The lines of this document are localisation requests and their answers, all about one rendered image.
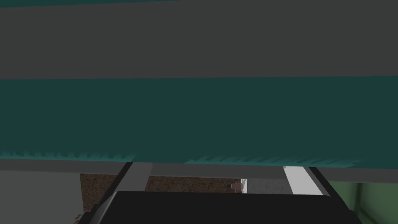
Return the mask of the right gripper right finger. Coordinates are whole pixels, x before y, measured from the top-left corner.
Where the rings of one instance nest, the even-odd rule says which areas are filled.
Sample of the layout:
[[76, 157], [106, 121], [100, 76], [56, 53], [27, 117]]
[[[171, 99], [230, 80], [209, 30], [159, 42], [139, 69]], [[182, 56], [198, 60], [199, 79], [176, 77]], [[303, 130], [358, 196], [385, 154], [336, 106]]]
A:
[[338, 196], [316, 167], [284, 166], [283, 170], [293, 194]]

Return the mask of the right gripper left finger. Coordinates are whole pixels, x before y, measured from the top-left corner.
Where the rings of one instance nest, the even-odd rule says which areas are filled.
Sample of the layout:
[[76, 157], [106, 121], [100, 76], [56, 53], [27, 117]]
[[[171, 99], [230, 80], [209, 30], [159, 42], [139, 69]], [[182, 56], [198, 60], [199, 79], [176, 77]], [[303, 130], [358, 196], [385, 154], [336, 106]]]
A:
[[126, 163], [107, 192], [144, 191], [152, 170], [152, 163]]

